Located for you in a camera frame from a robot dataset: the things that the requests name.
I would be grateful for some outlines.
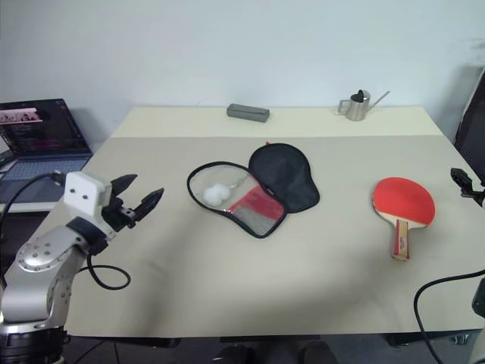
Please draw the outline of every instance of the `laptop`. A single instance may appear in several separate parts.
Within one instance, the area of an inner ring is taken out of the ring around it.
[[[63,99],[0,103],[0,136],[17,159],[0,179],[0,203],[31,178],[80,171],[92,153]],[[50,179],[30,185],[15,202],[56,202],[63,187]]]

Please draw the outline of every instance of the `ping pong paddle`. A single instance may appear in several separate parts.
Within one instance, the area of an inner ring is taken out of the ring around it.
[[[434,202],[420,184],[400,177],[385,178],[374,190],[376,212],[396,227],[393,258],[409,260],[408,230],[425,228],[434,219]]]

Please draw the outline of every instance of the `wooden paddle handle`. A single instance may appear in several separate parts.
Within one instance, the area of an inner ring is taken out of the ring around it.
[[[399,220],[396,223],[396,238],[393,246],[393,258],[409,260],[408,222]]]

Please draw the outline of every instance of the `white wall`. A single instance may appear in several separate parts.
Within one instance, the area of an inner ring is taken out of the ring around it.
[[[64,97],[90,140],[133,105],[332,106],[358,88],[452,137],[483,0],[0,0],[0,100]]]

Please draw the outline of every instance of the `red rubber paddle face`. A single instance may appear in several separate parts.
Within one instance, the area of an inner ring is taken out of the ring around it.
[[[434,202],[424,187],[412,180],[390,177],[379,182],[373,195],[378,212],[429,225],[434,219]]]

